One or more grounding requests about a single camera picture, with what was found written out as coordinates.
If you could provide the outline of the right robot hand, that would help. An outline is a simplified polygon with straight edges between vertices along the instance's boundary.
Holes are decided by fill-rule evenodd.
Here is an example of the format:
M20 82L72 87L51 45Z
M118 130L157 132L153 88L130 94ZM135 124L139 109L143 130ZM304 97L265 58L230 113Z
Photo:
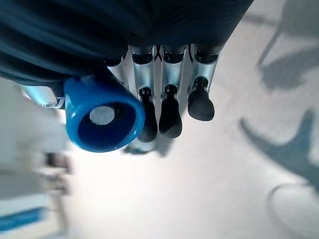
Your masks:
M249 0L3 0L0 76L39 105L63 109L70 140L108 152L182 132L183 64L193 64L188 112L214 117L219 54Z

